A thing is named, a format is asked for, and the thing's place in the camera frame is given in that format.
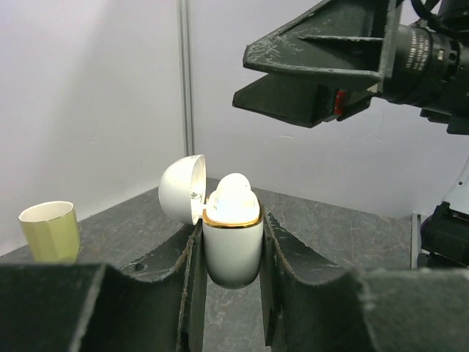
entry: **yellow-green cup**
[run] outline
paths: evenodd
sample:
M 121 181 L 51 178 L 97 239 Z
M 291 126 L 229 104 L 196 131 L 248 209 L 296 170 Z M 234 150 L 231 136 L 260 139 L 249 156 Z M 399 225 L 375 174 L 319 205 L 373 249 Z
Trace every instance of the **yellow-green cup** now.
M 47 202 L 25 209 L 18 217 L 37 262 L 74 263 L 80 249 L 78 222 L 70 202 Z

